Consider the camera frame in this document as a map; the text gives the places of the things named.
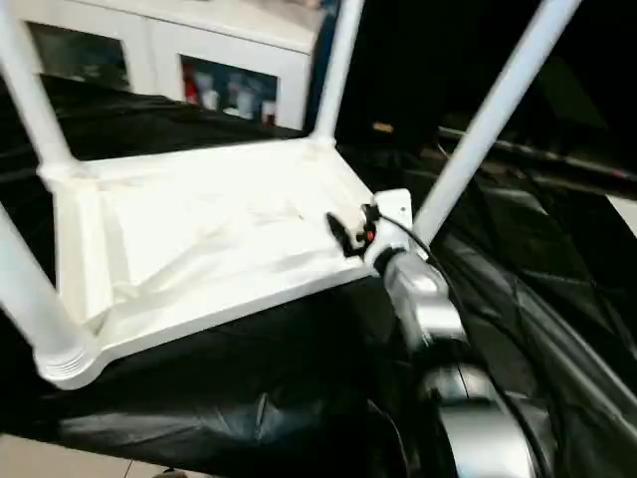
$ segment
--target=metal rod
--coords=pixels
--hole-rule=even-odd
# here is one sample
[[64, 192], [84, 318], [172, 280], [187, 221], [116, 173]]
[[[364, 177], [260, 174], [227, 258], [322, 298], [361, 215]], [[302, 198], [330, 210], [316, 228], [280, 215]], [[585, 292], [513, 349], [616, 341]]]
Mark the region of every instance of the metal rod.
[[351, 54], [364, 0], [341, 0], [325, 85], [320, 96], [315, 137], [333, 140], [340, 101], [345, 90]]
[[505, 127], [581, 0], [543, 0], [416, 216], [430, 244]]
[[0, 0], [0, 65], [4, 80], [41, 165], [72, 166], [75, 160], [42, 83], [27, 64], [15, 22], [6, 0]]
[[63, 364], [95, 347], [75, 324], [0, 205], [0, 305], [43, 363]]

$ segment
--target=black cable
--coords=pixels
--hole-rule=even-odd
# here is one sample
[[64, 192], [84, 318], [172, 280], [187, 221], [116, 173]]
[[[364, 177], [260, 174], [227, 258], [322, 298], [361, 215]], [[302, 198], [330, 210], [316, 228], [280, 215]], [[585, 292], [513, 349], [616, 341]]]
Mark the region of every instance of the black cable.
[[[442, 264], [440, 263], [440, 261], [431, 252], [431, 249], [429, 248], [429, 246], [427, 246], [422, 241], [422, 239], [416, 236], [416, 234], [414, 234], [414, 232], [411, 229], [409, 229], [408, 227], [405, 227], [400, 222], [396, 221], [395, 219], [392, 219], [391, 217], [387, 217], [381, 213], [379, 213], [379, 216], [385, 221], [392, 223], [393, 225], [397, 226], [402, 231], [404, 231], [418, 245], [418, 247], [420, 247], [423, 251], [427, 253], [427, 255], [429, 256], [429, 262], [431, 263], [431, 265], [435, 267], [438, 270], [438, 272], [440, 272], [442, 277], [447, 282], [447, 285], [449, 286], [450, 299], [452, 300], [452, 302], [458, 309], [458, 313], [460, 315], [461, 320], [463, 318], [466, 318], [467, 311], [464, 307], [462, 299], [460, 298], [460, 295], [456, 291], [456, 288], [454, 287], [454, 284], [451, 281], [449, 274], [447, 274], [444, 267], [442, 267]], [[511, 400], [511, 398], [505, 393], [505, 391], [498, 385], [493, 374], [489, 370], [487, 361], [484, 358], [482, 358], [482, 362], [485, 368], [485, 372], [492, 382], [494, 390], [500, 396], [500, 399], [505, 404], [505, 407], [509, 410], [509, 413], [518, 423], [518, 426], [522, 430], [523, 434], [525, 435], [525, 438], [527, 439], [527, 442], [529, 443], [529, 447], [531, 448], [535, 465], [538, 468], [537, 471], [538, 471], [539, 478], [549, 478], [552, 475], [550, 473], [550, 465], [548, 464], [548, 461], [546, 460], [546, 457], [544, 456], [544, 453], [541, 450], [541, 445], [539, 444], [539, 440], [535, 436], [535, 433], [532, 431], [531, 426], [527, 422], [527, 419], [523, 415], [520, 408]]]

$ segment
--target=glass cabinet door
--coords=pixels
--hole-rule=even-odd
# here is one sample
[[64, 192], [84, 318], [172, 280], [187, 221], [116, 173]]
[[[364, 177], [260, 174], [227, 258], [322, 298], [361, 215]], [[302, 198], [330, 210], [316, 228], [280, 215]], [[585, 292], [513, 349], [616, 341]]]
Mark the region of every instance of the glass cabinet door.
[[117, 90], [130, 90], [121, 41], [27, 22], [42, 73]]
[[156, 93], [147, 21], [69, 0], [11, 0], [37, 73]]

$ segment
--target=bottle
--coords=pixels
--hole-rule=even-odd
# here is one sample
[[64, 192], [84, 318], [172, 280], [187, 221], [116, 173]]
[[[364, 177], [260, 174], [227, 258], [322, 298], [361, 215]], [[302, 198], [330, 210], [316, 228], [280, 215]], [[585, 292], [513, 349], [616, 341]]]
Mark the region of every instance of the bottle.
[[277, 104], [275, 102], [261, 103], [261, 122], [267, 126], [274, 126], [276, 122]]
[[197, 105], [197, 89], [192, 81], [192, 68], [189, 65], [183, 67], [183, 89], [186, 103]]
[[214, 90], [214, 77], [205, 72], [195, 72], [194, 76], [202, 106], [207, 110], [217, 110], [219, 93]]

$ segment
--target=wrinkled black fabric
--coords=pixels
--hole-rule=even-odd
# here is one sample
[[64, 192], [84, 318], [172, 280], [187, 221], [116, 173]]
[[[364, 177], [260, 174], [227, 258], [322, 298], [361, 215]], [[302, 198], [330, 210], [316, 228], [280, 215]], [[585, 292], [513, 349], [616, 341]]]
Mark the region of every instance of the wrinkled black fabric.
[[[372, 188], [409, 187], [414, 206], [436, 177], [393, 150], [342, 153]], [[434, 241], [475, 345], [529, 407], [556, 476], [637, 470], [636, 246], [603, 196], [484, 172]]]
[[[290, 134], [156, 97], [47, 87], [82, 160]], [[53, 277], [51, 196], [8, 104], [0, 95], [0, 200]], [[408, 187], [414, 205], [436, 175], [436, 163], [395, 150], [341, 152], [370, 188]], [[608, 201], [483, 172], [433, 247], [555, 475], [634, 476], [637, 259]], [[413, 413], [416, 371], [375, 279], [123, 358], [75, 391], [37, 377], [7, 320], [0, 343], [5, 432], [227, 476], [404, 476], [405, 458], [430, 476], [414, 436], [434, 430]]]

